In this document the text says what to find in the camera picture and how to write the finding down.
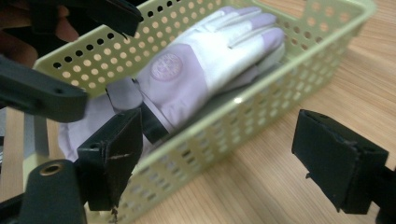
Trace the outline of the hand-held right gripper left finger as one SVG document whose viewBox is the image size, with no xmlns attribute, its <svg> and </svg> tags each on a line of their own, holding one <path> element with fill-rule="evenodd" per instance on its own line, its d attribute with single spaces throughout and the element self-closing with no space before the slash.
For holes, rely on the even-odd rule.
<svg viewBox="0 0 396 224">
<path fill-rule="evenodd" d="M 79 180 L 91 211 L 119 206 L 142 148 L 139 108 L 113 116 L 78 148 Z"/>
</svg>

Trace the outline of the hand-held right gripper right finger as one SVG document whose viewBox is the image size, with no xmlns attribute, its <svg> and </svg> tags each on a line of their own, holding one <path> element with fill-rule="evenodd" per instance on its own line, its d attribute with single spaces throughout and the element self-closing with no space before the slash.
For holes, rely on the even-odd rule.
<svg viewBox="0 0 396 224">
<path fill-rule="evenodd" d="M 294 154 L 334 207 L 365 214 L 376 203 L 390 214 L 389 153 L 336 120 L 300 110 L 294 132 Z"/>
</svg>

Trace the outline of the light green perforated plastic basket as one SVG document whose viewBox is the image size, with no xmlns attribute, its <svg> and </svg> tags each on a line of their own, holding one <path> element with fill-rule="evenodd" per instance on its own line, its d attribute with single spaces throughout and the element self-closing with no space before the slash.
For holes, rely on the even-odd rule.
<svg viewBox="0 0 396 224">
<path fill-rule="evenodd" d="M 106 84 L 134 76 L 187 28 L 221 7 L 259 7 L 277 17 L 286 53 L 273 72 L 212 99 L 195 121 L 143 159 L 120 199 L 118 213 L 88 211 L 89 224 L 132 224 L 206 167 L 326 85 L 349 41 L 375 13 L 374 0 L 303 0 L 293 17 L 261 0 L 148 0 L 136 35 L 106 26 L 41 57 L 35 70 L 84 89 L 91 97 Z"/>
</svg>

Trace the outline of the white and lilac glove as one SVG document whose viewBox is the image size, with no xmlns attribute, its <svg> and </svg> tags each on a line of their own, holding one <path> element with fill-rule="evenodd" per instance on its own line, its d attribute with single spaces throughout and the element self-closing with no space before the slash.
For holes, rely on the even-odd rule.
<svg viewBox="0 0 396 224">
<path fill-rule="evenodd" d="M 276 16 L 258 7 L 223 7 L 182 33 L 157 53 L 136 77 L 106 87 L 88 102 L 83 119 L 63 123 L 58 143 L 75 161 L 80 147 L 121 111 L 142 113 L 142 153 L 184 125 L 211 98 L 216 88 L 284 44 Z"/>
</svg>

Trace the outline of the lilac glove with grey palm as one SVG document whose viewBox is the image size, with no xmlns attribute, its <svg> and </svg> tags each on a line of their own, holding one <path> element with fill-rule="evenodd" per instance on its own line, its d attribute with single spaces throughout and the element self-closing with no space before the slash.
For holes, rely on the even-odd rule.
<svg viewBox="0 0 396 224">
<path fill-rule="evenodd" d="M 249 68 L 245 69 L 242 73 L 238 74 L 236 77 L 233 77 L 219 88 L 216 88 L 210 95 L 210 98 L 219 94 L 223 94 L 227 91 L 233 91 L 235 89 L 244 87 L 250 84 L 257 77 L 270 74 L 280 66 L 280 61 L 284 57 L 285 52 L 286 47 L 284 44 L 281 44 L 262 60 L 251 65 Z"/>
</svg>

